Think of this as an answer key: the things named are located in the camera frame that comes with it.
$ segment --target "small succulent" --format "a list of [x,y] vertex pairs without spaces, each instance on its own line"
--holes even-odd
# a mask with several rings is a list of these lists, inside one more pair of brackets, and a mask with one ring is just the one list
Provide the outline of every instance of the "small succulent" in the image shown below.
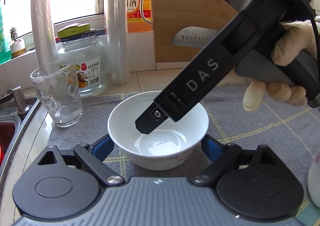
[[17,42],[17,38],[18,38],[18,33],[16,28],[11,28],[10,29],[10,34],[11,34],[11,40],[15,43]]

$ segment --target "metal handle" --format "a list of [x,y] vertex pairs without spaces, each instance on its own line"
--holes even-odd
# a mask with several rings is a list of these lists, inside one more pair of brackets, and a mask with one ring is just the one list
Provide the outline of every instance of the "metal handle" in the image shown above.
[[143,0],[140,1],[140,14],[141,14],[141,18],[142,18],[145,22],[147,22],[147,23],[149,23],[150,25],[153,26],[153,23],[152,23],[151,21],[147,20],[147,19],[145,18],[145,16],[143,15]]

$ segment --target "plaid cloth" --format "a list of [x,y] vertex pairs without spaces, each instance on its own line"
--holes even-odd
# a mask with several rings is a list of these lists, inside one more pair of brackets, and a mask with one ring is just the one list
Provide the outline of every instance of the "plaid cloth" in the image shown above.
[[[307,187],[308,170],[320,145],[320,111],[308,106],[292,107],[271,100],[266,94],[256,112],[242,108],[247,84],[216,86],[201,104],[209,115],[210,134],[221,143],[234,142],[243,149],[268,145],[294,173],[303,185],[304,199],[297,214],[305,226],[319,225],[320,209],[310,200]],[[134,94],[88,97],[83,99],[84,116],[67,129],[54,126],[49,145],[72,149],[83,142],[93,143],[107,134],[110,112],[124,99]],[[167,171],[150,171],[130,162],[115,146],[105,163],[128,180],[131,176],[186,176],[194,177],[210,164],[197,146],[193,155],[182,165]]]

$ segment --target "white bowl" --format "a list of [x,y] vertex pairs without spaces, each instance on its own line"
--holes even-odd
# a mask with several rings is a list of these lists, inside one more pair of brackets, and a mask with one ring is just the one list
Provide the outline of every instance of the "white bowl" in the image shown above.
[[140,93],[124,100],[108,119],[108,132],[113,142],[133,163],[150,170],[181,165],[203,139],[209,125],[208,114],[198,103],[178,122],[168,118],[149,135],[140,133],[135,120],[160,92]]

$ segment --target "knife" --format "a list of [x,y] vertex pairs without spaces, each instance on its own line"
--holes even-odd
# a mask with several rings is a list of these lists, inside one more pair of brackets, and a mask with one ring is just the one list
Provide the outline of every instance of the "knife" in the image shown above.
[[201,27],[186,27],[173,38],[171,44],[189,48],[203,48],[218,33],[217,30]]

